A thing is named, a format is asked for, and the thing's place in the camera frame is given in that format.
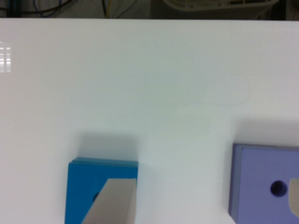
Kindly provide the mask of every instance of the purple block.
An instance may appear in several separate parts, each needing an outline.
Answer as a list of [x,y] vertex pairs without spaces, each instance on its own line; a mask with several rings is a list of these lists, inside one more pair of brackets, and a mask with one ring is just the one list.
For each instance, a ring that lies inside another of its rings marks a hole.
[[234,145],[229,214],[237,224],[298,224],[288,186],[299,178],[299,150]]

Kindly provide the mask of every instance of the white surface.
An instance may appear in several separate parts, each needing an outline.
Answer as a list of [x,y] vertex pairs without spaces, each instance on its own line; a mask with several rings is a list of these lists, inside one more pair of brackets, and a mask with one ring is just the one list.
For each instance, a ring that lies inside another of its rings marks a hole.
[[0,27],[0,223],[64,223],[80,155],[139,160],[136,224],[233,224],[232,143],[299,145],[299,23]]
[[108,179],[82,224],[135,224],[136,179]]

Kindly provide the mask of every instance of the blue block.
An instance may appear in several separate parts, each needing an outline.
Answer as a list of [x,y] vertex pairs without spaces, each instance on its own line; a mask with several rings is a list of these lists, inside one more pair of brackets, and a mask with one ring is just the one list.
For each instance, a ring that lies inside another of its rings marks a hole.
[[109,178],[137,178],[138,162],[76,158],[68,165],[65,224],[81,224]]
[[288,187],[299,178],[299,150],[234,144],[229,214],[237,224],[298,224]]

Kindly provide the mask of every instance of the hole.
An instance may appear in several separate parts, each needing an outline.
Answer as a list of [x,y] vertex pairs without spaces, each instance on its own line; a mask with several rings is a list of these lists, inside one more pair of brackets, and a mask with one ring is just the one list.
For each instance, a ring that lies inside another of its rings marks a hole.
[[275,181],[271,185],[271,192],[276,197],[281,197],[281,196],[285,195],[287,193],[287,191],[288,191],[287,185],[284,182],[282,182],[281,180]]
[[94,196],[93,196],[93,203],[94,203],[94,201],[95,201],[95,199],[97,198],[98,195],[99,195],[99,193],[94,194]]

